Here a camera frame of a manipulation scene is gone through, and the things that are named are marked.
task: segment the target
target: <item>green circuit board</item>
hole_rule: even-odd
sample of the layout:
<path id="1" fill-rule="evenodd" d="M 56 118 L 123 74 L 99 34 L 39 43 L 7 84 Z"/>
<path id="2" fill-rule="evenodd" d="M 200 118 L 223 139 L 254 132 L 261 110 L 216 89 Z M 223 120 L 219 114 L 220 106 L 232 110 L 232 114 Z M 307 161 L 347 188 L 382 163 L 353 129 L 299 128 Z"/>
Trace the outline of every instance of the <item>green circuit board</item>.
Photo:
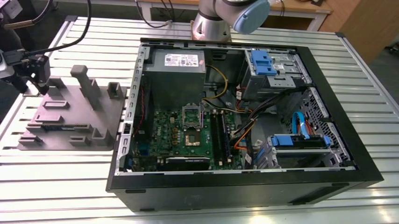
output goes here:
<path id="1" fill-rule="evenodd" d="M 224 114 L 228 133 L 235 130 L 234 114 Z M 182 111 L 155 111 L 152 140 L 150 142 L 150 154 L 140 158 L 143 171 L 156 171 L 156 164 L 163 158 L 207 157 L 210 158 L 210 170 L 242 169 L 242 156 L 230 157 L 230 162 L 215 163 L 211 131 L 211 112 L 203 112 L 200 117 L 195 113 L 186 116 L 190 122 L 202 121 L 202 129 L 183 129 Z"/>

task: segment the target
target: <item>open computer tower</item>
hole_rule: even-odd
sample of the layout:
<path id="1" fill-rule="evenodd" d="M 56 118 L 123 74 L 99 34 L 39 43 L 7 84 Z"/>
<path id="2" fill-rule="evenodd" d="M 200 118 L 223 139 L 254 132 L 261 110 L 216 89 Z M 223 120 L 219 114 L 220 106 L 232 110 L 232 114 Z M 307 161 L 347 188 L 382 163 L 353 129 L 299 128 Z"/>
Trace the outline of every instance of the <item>open computer tower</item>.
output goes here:
<path id="1" fill-rule="evenodd" d="M 382 180 L 307 47 L 142 39 L 107 182 L 131 210 L 309 204 Z"/>

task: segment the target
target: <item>blue cable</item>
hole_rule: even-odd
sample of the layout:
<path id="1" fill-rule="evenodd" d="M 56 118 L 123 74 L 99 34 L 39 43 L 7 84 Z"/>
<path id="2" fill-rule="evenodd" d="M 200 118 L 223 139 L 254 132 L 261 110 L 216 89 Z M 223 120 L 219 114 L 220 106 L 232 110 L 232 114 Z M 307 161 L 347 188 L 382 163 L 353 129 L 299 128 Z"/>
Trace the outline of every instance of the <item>blue cable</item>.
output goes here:
<path id="1" fill-rule="evenodd" d="M 299 118 L 299 126 L 301 126 L 301 132 L 302 132 L 302 135 L 305 136 L 305 139 L 310 139 L 310 135 L 306 131 L 306 124 L 305 124 L 305 114 L 302 112 L 295 112 L 294 115 L 293 115 L 293 134 L 297 134 L 298 133 L 298 130 L 297 130 L 297 117 Z"/>

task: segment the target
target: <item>aluminum slotted table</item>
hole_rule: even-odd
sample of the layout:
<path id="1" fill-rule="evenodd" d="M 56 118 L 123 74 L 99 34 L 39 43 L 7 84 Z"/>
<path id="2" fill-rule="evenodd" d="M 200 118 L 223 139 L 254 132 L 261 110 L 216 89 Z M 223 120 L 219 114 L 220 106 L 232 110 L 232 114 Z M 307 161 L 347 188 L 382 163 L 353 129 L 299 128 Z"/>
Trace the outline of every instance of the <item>aluminum slotted table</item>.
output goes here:
<path id="1" fill-rule="evenodd" d="M 66 21 L 52 46 L 72 42 L 84 25 L 83 17 Z M 99 85 L 114 81 L 130 86 L 142 37 L 190 39 L 190 24 L 150 29 L 142 21 L 94 18 L 80 44 L 50 54 L 52 76 L 72 83 L 70 70 L 82 64 Z M 335 33 L 262 28 L 251 35 L 232 31 L 232 40 L 311 49 L 385 181 L 315 205 L 132 213 L 104 190 L 111 151 L 16 149 L 42 101 L 19 96 L 0 125 L 0 222 L 309 224 L 399 220 L 399 107 L 346 38 Z"/>

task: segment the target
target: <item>ram slot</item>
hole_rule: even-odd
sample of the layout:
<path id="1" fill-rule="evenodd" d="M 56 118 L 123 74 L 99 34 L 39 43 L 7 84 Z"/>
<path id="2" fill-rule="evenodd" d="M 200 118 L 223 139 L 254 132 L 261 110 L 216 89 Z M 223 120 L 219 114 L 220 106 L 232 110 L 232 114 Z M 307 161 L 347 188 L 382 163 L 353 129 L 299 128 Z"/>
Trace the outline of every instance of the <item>ram slot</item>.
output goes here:
<path id="1" fill-rule="evenodd" d="M 226 154 L 226 138 L 224 138 L 224 131 L 227 131 L 223 127 L 223 113 L 220 112 L 216 115 L 216 119 L 218 119 L 218 136 L 219 136 L 219 145 L 220 148 L 219 150 L 222 151 L 222 159 L 223 162 L 227 162 L 227 154 Z"/>
<path id="2" fill-rule="evenodd" d="M 218 114 L 216 111 L 211 114 L 211 133 L 212 133 L 212 150 L 214 150 L 214 161 L 215 165 L 223 165 L 222 158 L 222 145 L 219 141 L 219 129 L 218 129 Z"/>
<path id="3" fill-rule="evenodd" d="M 224 140 L 224 157 L 226 157 L 226 161 L 231 162 L 231 152 L 230 152 L 230 139 L 228 139 L 228 131 L 227 131 L 227 123 L 226 123 L 226 115 L 224 115 L 224 111 L 222 111 L 220 114 L 220 118 L 222 118 L 222 127 L 223 127 L 223 140 Z"/>

